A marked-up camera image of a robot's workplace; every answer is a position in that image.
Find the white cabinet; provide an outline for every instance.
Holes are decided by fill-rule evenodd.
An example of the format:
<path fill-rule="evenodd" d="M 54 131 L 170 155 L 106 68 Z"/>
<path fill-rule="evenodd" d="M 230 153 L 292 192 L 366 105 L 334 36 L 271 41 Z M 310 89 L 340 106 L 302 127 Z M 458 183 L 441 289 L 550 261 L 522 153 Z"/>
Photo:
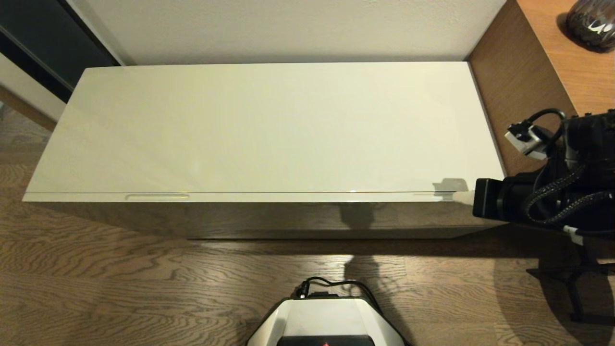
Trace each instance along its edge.
<path fill-rule="evenodd" d="M 92 68 L 24 201 L 437 202 L 480 177 L 503 173 L 464 62 Z"/>

